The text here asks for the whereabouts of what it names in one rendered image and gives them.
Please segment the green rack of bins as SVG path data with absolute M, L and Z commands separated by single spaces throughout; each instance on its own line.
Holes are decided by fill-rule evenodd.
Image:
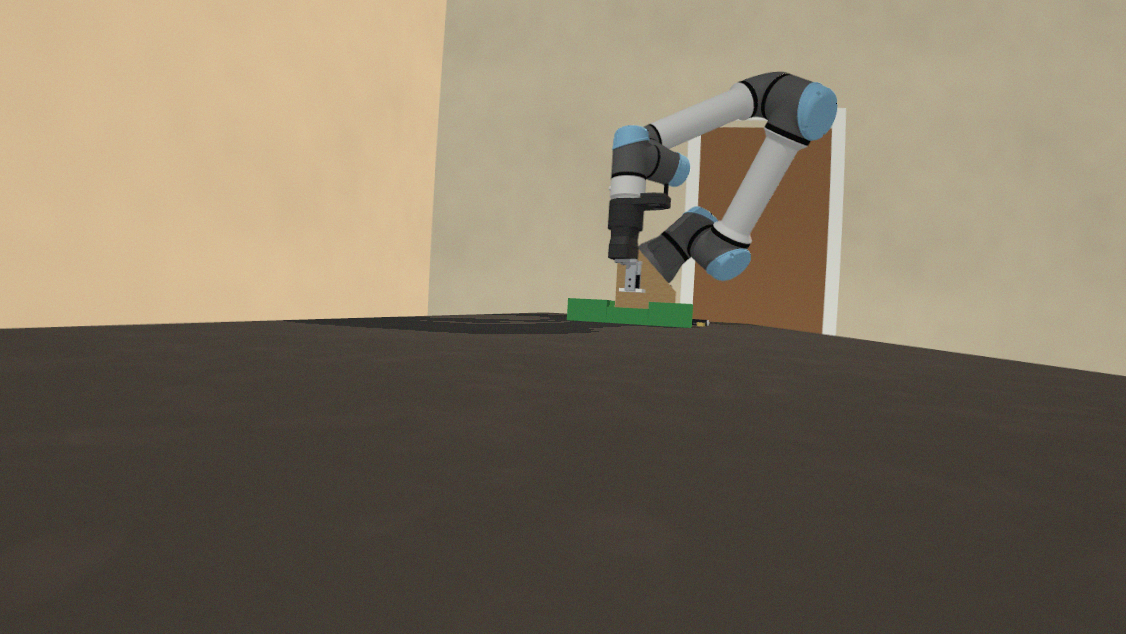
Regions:
M 691 328 L 692 304 L 649 302 L 647 309 L 622 309 L 613 300 L 568 298 L 568 320 Z

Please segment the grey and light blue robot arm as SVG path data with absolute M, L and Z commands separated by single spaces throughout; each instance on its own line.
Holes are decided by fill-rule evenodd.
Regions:
M 750 233 L 792 160 L 831 128 L 838 107 L 835 93 L 821 83 L 785 73 L 750 77 L 724 93 L 647 124 L 646 130 L 628 125 L 615 132 L 611 179 L 633 175 L 677 187 L 688 178 L 690 162 L 670 148 L 739 118 L 767 119 L 765 142 L 721 221 L 696 206 L 659 236 L 638 245 L 665 282 L 672 282 L 691 257 L 720 282 L 743 273 L 751 260 L 747 250 L 752 242 Z

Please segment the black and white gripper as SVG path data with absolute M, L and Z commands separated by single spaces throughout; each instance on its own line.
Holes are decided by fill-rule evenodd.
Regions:
M 611 179 L 608 215 L 611 239 L 608 258 L 615 264 L 626 265 L 624 291 L 640 289 L 642 261 L 637 262 L 638 232 L 643 230 L 644 211 L 670 209 L 668 186 L 669 184 L 664 184 L 664 193 L 646 193 L 646 180 L 638 176 L 626 175 Z

